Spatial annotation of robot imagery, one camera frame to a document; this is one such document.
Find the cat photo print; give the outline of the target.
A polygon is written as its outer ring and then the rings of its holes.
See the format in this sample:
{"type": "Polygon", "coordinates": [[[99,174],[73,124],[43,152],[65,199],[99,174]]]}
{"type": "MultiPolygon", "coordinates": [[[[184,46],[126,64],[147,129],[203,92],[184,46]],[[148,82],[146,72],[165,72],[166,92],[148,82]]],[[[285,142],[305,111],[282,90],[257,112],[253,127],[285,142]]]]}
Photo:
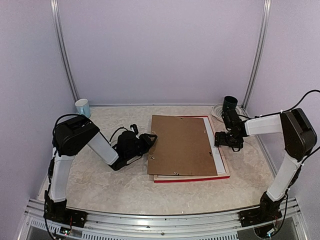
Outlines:
{"type": "Polygon", "coordinates": [[[224,167],[224,163],[222,161],[222,157],[219,151],[219,148],[215,146],[215,136],[214,136],[214,131],[211,126],[211,122],[208,116],[203,117],[203,122],[205,125],[206,133],[208,136],[210,148],[211,148],[211,153],[213,156],[215,168],[217,171],[217,174],[225,174],[226,170],[224,167]]]}

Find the brown backing cardboard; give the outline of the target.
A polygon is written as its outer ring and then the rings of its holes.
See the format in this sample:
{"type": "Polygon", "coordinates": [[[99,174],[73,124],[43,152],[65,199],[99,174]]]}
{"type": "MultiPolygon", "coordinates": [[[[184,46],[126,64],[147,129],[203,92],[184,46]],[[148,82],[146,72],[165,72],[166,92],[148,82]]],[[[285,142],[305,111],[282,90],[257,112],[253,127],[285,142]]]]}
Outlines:
{"type": "Polygon", "coordinates": [[[218,175],[202,118],[153,115],[151,132],[157,140],[149,150],[149,175],[218,175]]]}

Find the red wooden picture frame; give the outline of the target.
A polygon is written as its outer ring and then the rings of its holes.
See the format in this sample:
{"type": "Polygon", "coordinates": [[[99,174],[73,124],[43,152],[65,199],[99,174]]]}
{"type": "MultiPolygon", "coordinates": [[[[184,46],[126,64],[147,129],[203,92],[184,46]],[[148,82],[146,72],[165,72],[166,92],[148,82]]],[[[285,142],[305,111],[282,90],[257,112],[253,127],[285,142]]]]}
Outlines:
{"type": "MultiPolygon", "coordinates": [[[[203,119],[203,117],[208,117],[213,133],[215,135],[215,127],[214,123],[212,121],[212,118],[209,115],[190,115],[185,116],[186,118],[200,118],[203,119]]],[[[202,182],[202,181],[212,181],[212,180],[223,180],[223,179],[229,179],[230,178],[230,171],[227,165],[227,161],[225,158],[225,155],[223,153],[223,150],[221,147],[218,147],[222,162],[224,164],[224,168],[226,173],[225,174],[217,174],[215,176],[182,176],[182,175],[154,175],[153,176],[153,182],[154,183],[187,183],[187,182],[202,182]]]]}

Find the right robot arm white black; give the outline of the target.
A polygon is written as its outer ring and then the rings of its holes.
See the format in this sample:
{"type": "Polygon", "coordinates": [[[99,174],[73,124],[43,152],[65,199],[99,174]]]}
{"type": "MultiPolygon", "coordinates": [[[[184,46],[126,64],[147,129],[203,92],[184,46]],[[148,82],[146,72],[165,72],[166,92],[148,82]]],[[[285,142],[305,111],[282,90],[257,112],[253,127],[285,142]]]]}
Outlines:
{"type": "Polygon", "coordinates": [[[280,205],[290,187],[297,180],[303,161],[312,153],[317,143],[317,134],[301,108],[258,118],[241,120],[234,109],[222,113],[226,131],[216,132],[214,145],[226,146],[234,152],[244,146],[244,138],[256,135],[283,135],[284,159],[273,183],[260,198],[259,207],[239,213],[242,226],[281,218],[280,205]]]}

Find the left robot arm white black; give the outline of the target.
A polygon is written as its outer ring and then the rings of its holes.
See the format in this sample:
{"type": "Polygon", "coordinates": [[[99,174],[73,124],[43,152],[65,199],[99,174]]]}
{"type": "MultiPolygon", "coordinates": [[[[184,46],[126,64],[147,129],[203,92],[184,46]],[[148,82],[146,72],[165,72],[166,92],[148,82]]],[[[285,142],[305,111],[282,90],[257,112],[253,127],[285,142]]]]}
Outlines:
{"type": "Polygon", "coordinates": [[[67,183],[76,155],[89,146],[109,167],[118,171],[146,154],[157,135],[139,134],[136,124],[124,128],[112,145],[91,119],[83,114],[59,117],[52,130],[52,159],[48,167],[49,186],[45,192],[45,216],[63,223],[70,218],[67,205],[67,183]]]}

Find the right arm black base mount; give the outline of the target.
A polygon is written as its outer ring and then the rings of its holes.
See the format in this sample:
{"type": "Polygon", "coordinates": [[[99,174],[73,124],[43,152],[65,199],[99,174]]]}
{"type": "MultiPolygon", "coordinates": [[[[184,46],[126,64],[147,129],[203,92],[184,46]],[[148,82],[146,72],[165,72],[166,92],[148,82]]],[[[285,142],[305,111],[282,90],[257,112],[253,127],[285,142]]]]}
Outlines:
{"type": "Polygon", "coordinates": [[[276,210],[272,213],[262,213],[262,210],[260,208],[243,210],[240,211],[238,215],[241,226],[243,228],[274,221],[276,219],[280,219],[283,216],[280,210],[276,210]]]}

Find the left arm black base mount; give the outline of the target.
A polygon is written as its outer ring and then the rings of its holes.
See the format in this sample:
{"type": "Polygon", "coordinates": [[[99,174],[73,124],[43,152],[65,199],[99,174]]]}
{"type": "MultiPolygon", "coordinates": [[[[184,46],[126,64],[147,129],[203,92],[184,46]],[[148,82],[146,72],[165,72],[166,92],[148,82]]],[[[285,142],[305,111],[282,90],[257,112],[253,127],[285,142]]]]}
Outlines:
{"type": "Polygon", "coordinates": [[[84,228],[88,213],[85,211],[66,208],[60,213],[45,211],[43,217],[52,222],[68,225],[70,227],[84,228]]]}

